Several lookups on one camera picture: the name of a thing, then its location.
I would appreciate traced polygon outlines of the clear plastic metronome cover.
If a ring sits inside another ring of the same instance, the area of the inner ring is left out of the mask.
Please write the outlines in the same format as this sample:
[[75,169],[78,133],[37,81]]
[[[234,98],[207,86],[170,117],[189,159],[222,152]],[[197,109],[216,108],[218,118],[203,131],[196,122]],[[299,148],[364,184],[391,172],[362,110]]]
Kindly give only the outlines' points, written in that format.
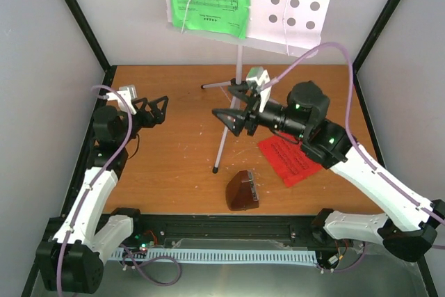
[[252,199],[255,202],[258,202],[259,201],[259,197],[258,197],[257,188],[256,188],[257,184],[256,184],[256,182],[254,180],[254,175],[253,175],[251,170],[248,171],[248,177],[249,177],[250,190],[251,190],[251,193],[252,193]]

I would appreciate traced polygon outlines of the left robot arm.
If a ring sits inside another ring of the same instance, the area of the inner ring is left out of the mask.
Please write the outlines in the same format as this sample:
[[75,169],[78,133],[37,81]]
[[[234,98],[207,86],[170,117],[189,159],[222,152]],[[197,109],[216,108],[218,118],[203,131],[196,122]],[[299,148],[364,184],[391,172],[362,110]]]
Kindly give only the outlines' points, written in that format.
[[122,91],[107,98],[119,106],[101,106],[92,115],[93,147],[79,194],[58,231],[36,250],[36,263],[49,291],[95,293],[115,249],[125,239],[137,243],[145,234],[145,226],[137,221],[140,210],[134,208],[117,209],[103,227],[98,224],[129,158],[127,143],[141,129],[164,122],[169,99],[133,99]]

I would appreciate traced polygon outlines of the red sheet music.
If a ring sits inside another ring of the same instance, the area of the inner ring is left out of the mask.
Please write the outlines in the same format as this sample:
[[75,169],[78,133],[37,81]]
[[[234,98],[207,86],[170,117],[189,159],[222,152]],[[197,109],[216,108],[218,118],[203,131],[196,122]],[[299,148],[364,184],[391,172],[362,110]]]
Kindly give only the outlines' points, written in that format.
[[258,142],[258,148],[287,188],[315,175],[322,166],[305,156],[296,139],[284,134],[273,135]]

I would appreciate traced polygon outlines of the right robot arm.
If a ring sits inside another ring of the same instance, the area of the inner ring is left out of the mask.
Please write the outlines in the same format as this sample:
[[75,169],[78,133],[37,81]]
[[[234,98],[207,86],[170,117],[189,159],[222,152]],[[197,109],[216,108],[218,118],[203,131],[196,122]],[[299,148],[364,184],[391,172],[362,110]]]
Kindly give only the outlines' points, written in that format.
[[444,201],[411,191],[354,136],[328,120],[330,99],[314,82],[296,84],[286,106],[265,102],[256,87],[246,83],[230,87],[230,93],[245,102],[245,109],[213,109],[213,115],[235,136],[243,130],[252,136],[259,126],[292,136],[291,143],[298,144],[309,160],[349,181],[382,210],[365,215],[322,209],[312,223],[316,239],[374,243],[407,262],[417,262],[433,248],[437,227],[444,222]]

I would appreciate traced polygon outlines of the brown wooden metronome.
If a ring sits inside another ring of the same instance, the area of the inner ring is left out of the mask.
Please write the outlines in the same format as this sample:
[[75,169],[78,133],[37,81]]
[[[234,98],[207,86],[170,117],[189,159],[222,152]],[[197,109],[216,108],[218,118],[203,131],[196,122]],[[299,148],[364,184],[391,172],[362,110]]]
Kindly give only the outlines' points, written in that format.
[[230,211],[246,211],[259,208],[259,201],[252,199],[249,170],[241,170],[230,180],[225,189],[225,199]]

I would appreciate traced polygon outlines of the lilac music stand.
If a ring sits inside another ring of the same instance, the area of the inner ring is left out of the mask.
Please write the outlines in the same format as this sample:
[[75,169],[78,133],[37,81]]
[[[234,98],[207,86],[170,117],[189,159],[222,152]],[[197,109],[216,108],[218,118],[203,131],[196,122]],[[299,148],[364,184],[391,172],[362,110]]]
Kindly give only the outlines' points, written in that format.
[[321,43],[330,0],[250,0],[246,38],[223,33],[185,30],[237,46],[236,73],[233,79],[219,82],[223,88],[242,82],[243,49],[250,47],[299,57]]

